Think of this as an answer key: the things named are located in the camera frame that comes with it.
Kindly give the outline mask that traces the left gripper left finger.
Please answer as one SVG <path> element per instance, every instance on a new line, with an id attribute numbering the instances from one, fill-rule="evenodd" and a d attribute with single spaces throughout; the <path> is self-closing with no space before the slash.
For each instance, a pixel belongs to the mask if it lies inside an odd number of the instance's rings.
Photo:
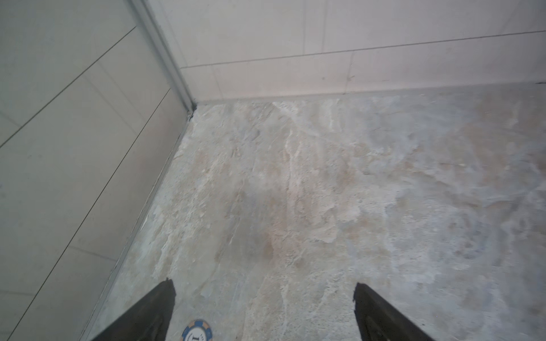
<path id="1" fill-rule="evenodd" d="M 173 280 L 167 278 L 137 301 L 92 341 L 164 341 L 176 300 Z"/>

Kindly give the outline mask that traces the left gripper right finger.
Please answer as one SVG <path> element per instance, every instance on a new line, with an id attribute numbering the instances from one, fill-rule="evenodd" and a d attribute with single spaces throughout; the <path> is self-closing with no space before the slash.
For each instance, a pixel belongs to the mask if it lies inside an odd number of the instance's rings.
<path id="1" fill-rule="evenodd" d="M 356 284 L 353 301 L 362 340 L 434 340 L 367 284 Z"/>

